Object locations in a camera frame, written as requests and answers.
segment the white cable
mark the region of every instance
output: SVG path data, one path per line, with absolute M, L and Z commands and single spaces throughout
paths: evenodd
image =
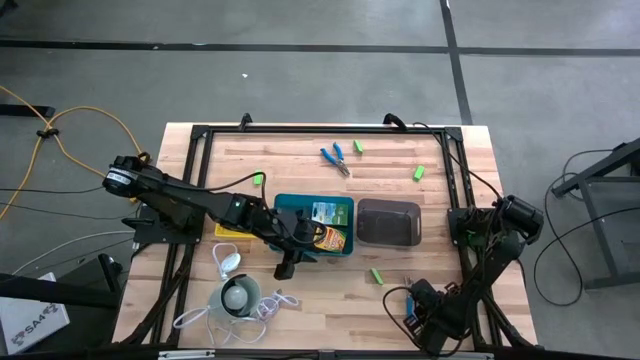
M 274 291 L 270 297 L 260 299 L 260 304 L 258 304 L 258 309 L 256 310 L 258 319 L 264 322 L 269 321 L 280 309 L 280 302 L 291 306 L 300 305 L 300 302 L 295 296 L 282 295 L 282 290 L 278 289 Z
M 234 249 L 233 254 L 227 256 L 223 261 L 222 261 L 222 265 L 226 265 L 227 267 L 223 269 L 223 266 L 220 264 L 220 261 L 218 261 L 218 257 L 216 256 L 216 249 L 219 246 L 232 246 Z M 218 272 L 220 272 L 220 277 L 222 278 L 222 280 L 227 280 L 229 278 L 229 276 L 227 276 L 228 272 L 231 272 L 235 269 L 238 268 L 238 264 L 240 263 L 240 254 L 238 253 L 238 247 L 235 244 L 232 243 L 218 243 L 215 244 L 213 246 L 213 249 L 211 250 L 211 255 L 213 255 L 213 261 L 216 262 L 216 265 L 218 265 Z
M 232 337 L 240 340 L 245 344 L 253 344 L 258 342 L 260 339 L 262 339 L 264 334 L 267 332 L 267 322 L 271 320 L 275 316 L 275 314 L 278 312 L 278 310 L 280 309 L 281 302 L 284 302 L 292 306 L 298 306 L 300 304 L 300 302 L 296 297 L 291 295 L 282 295 L 282 290 L 274 291 L 271 296 L 263 297 L 262 299 L 260 299 L 260 303 L 258 304 L 258 309 L 256 310 L 255 318 L 244 317 L 244 318 L 232 320 L 231 322 L 229 322 L 229 325 L 230 325 L 229 329 L 224 329 L 219 326 L 216 326 L 216 329 L 222 330 L 227 333 L 227 337 L 224 339 L 224 341 L 222 341 L 222 345 L 225 345 Z M 176 320 L 173 322 L 173 327 L 176 329 L 182 329 L 184 327 L 191 325 L 194 321 L 198 320 L 199 318 L 201 318 L 203 315 L 206 314 L 206 324 L 207 324 L 207 332 L 209 333 L 209 340 L 211 341 L 211 345 L 215 347 L 215 341 L 213 340 L 213 332 L 211 331 L 211 326 L 209 325 L 210 311 L 211 311 L 211 306 L 191 309 L 185 312 L 184 314 L 178 316 Z M 192 318 L 179 324 L 179 322 L 181 322 L 185 317 L 194 313 L 196 315 L 194 315 Z M 262 331 L 260 332 L 260 335 L 258 335 L 253 340 L 245 340 L 233 333 L 232 328 L 234 325 L 242 322 L 247 322 L 247 321 L 253 321 L 253 322 L 262 324 Z
M 102 233 L 97 233 L 97 234 L 85 235 L 85 236 L 83 236 L 83 237 L 79 237 L 79 238 L 77 238 L 77 239 L 69 240 L 69 241 L 67 241 L 67 242 L 66 242 L 66 243 L 64 243 L 64 244 L 61 244 L 61 245 L 58 245 L 58 246 L 54 247 L 53 249 L 51 249 L 51 250 L 47 251 L 46 253 L 44 253 L 44 254 L 42 254 L 42 255 L 38 256 L 37 258 L 35 258 L 35 259 L 33 259 L 33 260 L 29 260 L 26 264 L 24 264 L 24 265 L 20 266 L 20 267 L 18 268 L 18 270 L 14 271 L 14 272 L 13 272 L 13 274 L 11 274 L 11 275 L 15 275 L 15 274 L 17 274 L 18 272 L 20 272 L 20 270 L 22 270 L 22 269 L 26 268 L 27 266 L 29 266 L 29 265 L 33 264 L 33 263 L 34 263 L 34 262 L 36 262 L 36 261 L 38 261 L 38 260 L 42 259 L 43 257 L 45 257 L 45 256 L 49 256 L 49 255 L 51 255 L 52 253 L 54 253 L 54 252 L 56 252 L 56 251 L 58 251 L 58 250 L 62 249 L 63 247 L 65 247 L 65 246 L 67 246 L 67 245 L 74 244 L 74 243 L 76 243 L 76 242 L 78 242 L 78 241 L 87 240 L 87 239 L 91 239 L 91 238 L 94 238 L 94 237 L 98 237 L 98 236 L 105 236 L 105 235 L 115 235 L 115 234 L 133 234 L 134 232 L 135 232 L 135 231 L 129 231 L 129 230 L 107 231 L 107 232 L 102 232 Z
M 211 331 L 211 326 L 209 325 L 209 310 L 211 310 L 211 307 L 209 305 L 203 308 L 191 309 L 178 316 L 173 322 L 173 327 L 176 329 L 185 328 L 206 314 L 207 317 L 205 318 L 205 322 L 207 324 L 207 332 L 209 333 L 209 341 L 211 341 L 211 346 L 216 347 L 216 342 L 215 340 L 213 340 L 213 332 Z M 180 321 L 182 321 L 182 319 L 193 313 L 196 313 L 196 315 L 194 315 L 191 319 L 182 322 L 182 324 L 178 324 Z

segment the gray floor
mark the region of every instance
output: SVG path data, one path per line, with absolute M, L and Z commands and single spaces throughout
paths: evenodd
M 32 0 L 0 19 L 0 36 L 105 41 L 446 45 L 437 0 Z M 640 6 L 633 0 L 450 0 L 461 46 L 634 48 Z M 507 193 L 542 206 L 548 184 L 573 153 L 611 148 L 640 135 L 640 58 L 461 58 L 475 124 L 488 125 Z M 374 122 L 387 112 L 408 121 L 460 124 L 448 55 L 126 52 L 0 49 L 0 84 L 32 103 L 58 109 L 99 106 L 120 116 L 142 146 L 157 153 L 168 121 Z M 0 103 L 12 101 L 0 94 Z M 3 118 L 0 186 L 15 187 L 41 122 Z M 61 120 L 73 154 L 101 169 L 133 151 L 109 120 L 79 113 Z M 598 158 L 584 156 L 573 170 Z M 85 189 L 96 176 L 69 163 L 55 144 L 40 152 L 28 187 Z M 5 201 L 8 194 L 0 195 Z M 558 230 L 584 221 L 584 206 L 550 201 Z M 113 196 L 22 194 L 18 204 L 94 216 L 132 206 Z M 118 221 L 85 221 L 12 209 L 0 221 L 0 270 L 66 240 L 124 229 Z M 40 266 L 127 239 L 99 238 L 43 259 Z M 540 344 L 549 349 L 637 357 L 640 285 L 583 295 L 569 308 L 545 303 L 531 286 L 532 266 L 548 229 L 529 248 L 529 301 Z M 606 275 L 592 231 L 568 239 L 586 278 Z M 110 253 L 127 263 L 128 243 Z M 556 301 L 577 291 L 559 248 L 541 263 L 541 288 Z M 56 274 L 75 261 L 54 267 Z

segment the black tape line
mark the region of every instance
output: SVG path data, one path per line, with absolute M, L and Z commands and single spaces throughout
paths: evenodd
M 440 8 L 442 9 L 444 33 L 447 37 L 447 45 L 449 47 L 449 59 L 451 60 L 453 85 L 455 86 L 456 97 L 458 98 L 460 119 L 462 121 L 462 125 L 473 125 L 473 120 L 471 119 L 471 108 L 469 107 L 469 99 L 467 98 L 467 89 L 464 86 L 464 77 L 462 76 L 462 64 L 460 63 L 458 42 L 456 41 L 456 33 L 453 28 L 453 20 L 451 19 L 451 10 L 449 9 L 447 0 L 440 0 Z
M 70 50 L 327 52 L 391 54 L 446 54 L 449 51 L 446 46 L 189 44 L 33 40 L 0 40 L 0 47 Z
M 640 57 L 640 49 L 459 47 L 458 52 L 462 55 L 489 56 Z

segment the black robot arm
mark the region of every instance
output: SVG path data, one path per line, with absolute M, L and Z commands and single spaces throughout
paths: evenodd
M 542 212 L 513 195 L 493 205 L 491 209 L 471 207 L 450 213 L 454 243 L 473 247 L 479 257 L 462 284 L 451 283 L 444 292 L 436 291 L 425 279 L 411 286 L 415 313 L 404 325 L 413 342 L 429 355 L 439 355 L 447 338 L 461 341 L 467 335 L 481 299 L 512 346 L 533 346 L 518 334 L 487 291 L 511 261 L 518 259 L 525 245 L 538 239 L 544 222 Z
M 118 156 L 102 182 L 114 195 L 136 197 L 158 212 L 176 231 L 187 231 L 202 216 L 235 231 L 251 233 L 284 252 L 274 277 L 290 279 L 294 264 L 316 260 L 304 254 L 314 251 L 314 238 L 326 228 L 302 213 L 269 209 L 264 199 L 228 192 L 212 192 L 171 177 L 135 156 Z

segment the wooden table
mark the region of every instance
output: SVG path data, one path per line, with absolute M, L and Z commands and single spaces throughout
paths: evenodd
M 167 124 L 157 166 L 181 178 L 191 123 Z M 500 179 L 484 126 L 463 126 L 469 167 L 499 191 Z M 351 145 L 360 140 L 364 155 L 356 155 Z M 342 145 L 351 177 L 343 178 L 320 154 L 321 147 L 337 141 Z M 196 181 L 198 150 L 194 164 Z M 412 180 L 417 165 L 425 167 L 420 182 Z M 283 307 L 268 323 L 265 337 L 257 344 L 230 341 L 224 347 L 267 349 L 352 349 L 414 350 L 415 347 L 385 314 L 381 299 L 392 287 L 403 284 L 405 275 L 414 280 L 425 278 L 438 289 L 451 281 L 460 282 L 461 272 L 456 249 L 450 244 L 446 210 L 450 207 L 444 177 L 442 151 L 431 136 L 402 134 L 216 134 L 206 186 L 229 183 L 261 169 L 268 176 L 266 195 L 269 204 L 278 193 L 325 194 L 362 198 L 411 201 L 422 209 L 422 242 L 410 250 L 393 250 L 356 244 L 345 258 L 319 257 L 315 264 L 298 264 L 293 279 L 276 281 L 273 271 L 281 255 L 270 251 L 262 241 L 218 239 L 215 224 L 207 220 L 202 243 L 194 257 L 186 310 L 207 304 L 220 277 L 211 257 L 217 242 L 233 241 L 243 257 L 235 274 L 246 273 L 262 287 L 263 296 L 281 288 L 300 299 L 298 308 Z M 490 206 L 491 191 L 472 179 L 476 202 Z M 230 192 L 259 195 L 251 181 L 234 186 Z M 220 249 L 220 258 L 226 256 Z M 131 265 L 129 281 L 118 318 L 114 341 L 131 333 L 158 296 L 166 257 L 166 245 L 152 245 Z M 375 283 L 369 269 L 379 270 L 385 285 Z M 535 343 L 536 336 L 519 266 L 514 262 L 493 287 L 496 302 L 521 334 Z M 402 319 L 406 294 L 397 292 L 388 298 L 389 310 Z M 167 307 L 163 340 L 169 333 L 174 304 Z M 486 315 L 480 309 L 483 335 L 489 339 Z M 217 341 L 224 338 L 215 332 Z M 241 335 L 251 339 L 255 329 L 247 326 Z M 449 340 L 445 349 L 452 348 Z M 180 347 L 210 347 L 204 321 L 182 331 Z M 462 349 L 471 349 L 471 339 Z

